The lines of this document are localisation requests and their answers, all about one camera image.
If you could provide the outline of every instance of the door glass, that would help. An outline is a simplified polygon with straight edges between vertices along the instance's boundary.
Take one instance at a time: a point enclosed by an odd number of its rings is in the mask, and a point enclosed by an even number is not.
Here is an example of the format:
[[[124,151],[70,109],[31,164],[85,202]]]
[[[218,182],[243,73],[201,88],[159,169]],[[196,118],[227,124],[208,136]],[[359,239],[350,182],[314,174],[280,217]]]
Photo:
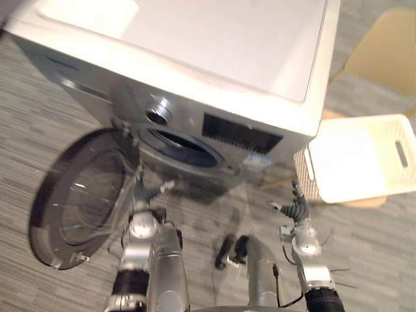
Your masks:
[[[98,155],[74,179],[60,221],[61,235],[68,244],[82,244],[111,228],[125,179],[121,157],[115,152]]]

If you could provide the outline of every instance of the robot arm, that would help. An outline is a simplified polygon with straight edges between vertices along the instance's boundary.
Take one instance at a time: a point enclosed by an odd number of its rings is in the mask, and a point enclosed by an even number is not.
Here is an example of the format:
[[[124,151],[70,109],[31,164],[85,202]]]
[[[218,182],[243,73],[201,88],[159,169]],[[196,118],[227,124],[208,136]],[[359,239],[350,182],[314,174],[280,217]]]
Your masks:
[[[294,221],[294,227],[283,226],[281,239],[292,244],[292,257],[309,312],[345,312],[331,272],[326,266],[317,232],[311,227],[309,204],[293,183],[294,205],[272,205]]]

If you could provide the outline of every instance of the front-load washing machine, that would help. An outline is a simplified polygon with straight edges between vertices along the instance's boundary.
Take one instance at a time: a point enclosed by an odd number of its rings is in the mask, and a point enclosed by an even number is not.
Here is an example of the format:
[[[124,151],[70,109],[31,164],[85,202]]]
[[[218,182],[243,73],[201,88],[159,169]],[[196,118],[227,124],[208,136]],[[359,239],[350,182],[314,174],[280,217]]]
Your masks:
[[[6,30],[154,170],[225,190],[316,135],[339,0],[95,4],[29,0]]]

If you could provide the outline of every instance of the silver metal cylinder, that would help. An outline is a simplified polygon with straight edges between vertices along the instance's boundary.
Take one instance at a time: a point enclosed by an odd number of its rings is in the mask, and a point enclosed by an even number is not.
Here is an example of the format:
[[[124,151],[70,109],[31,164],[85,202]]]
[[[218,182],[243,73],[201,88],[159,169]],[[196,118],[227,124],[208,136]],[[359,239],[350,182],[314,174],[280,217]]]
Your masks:
[[[273,264],[276,258],[270,249],[253,235],[248,240],[249,306],[277,307],[276,279]]]
[[[151,252],[149,312],[189,310],[187,277],[176,228],[163,224]]]

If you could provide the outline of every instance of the black cable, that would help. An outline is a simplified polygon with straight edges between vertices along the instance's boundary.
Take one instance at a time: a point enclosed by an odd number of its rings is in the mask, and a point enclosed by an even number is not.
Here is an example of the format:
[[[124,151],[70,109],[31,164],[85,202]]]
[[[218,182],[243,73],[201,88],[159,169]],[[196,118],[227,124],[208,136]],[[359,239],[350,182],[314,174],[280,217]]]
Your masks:
[[[292,302],[289,302],[288,304],[281,305],[279,307],[290,307],[294,305],[295,303],[297,303],[298,301],[300,301],[303,297],[304,297],[304,294],[301,292],[300,296],[297,299],[293,300]]]
[[[276,279],[276,298],[278,299],[278,307],[280,307],[280,296],[279,296],[279,269],[277,264],[273,263],[273,275]]]
[[[279,295],[279,269],[277,264],[273,263],[273,275],[276,279],[276,298],[278,300],[278,307],[290,307],[297,303],[299,300],[301,300],[304,297],[304,294],[301,292],[300,296],[293,300],[292,302],[289,302],[288,304],[280,305],[280,295]]]
[[[286,248],[285,248],[285,242],[284,241],[281,242],[281,249],[283,249],[283,254],[285,255],[285,258],[286,258],[287,262],[289,262],[292,265],[296,265],[296,263],[294,261],[290,260],[289,257],[287,256]]]

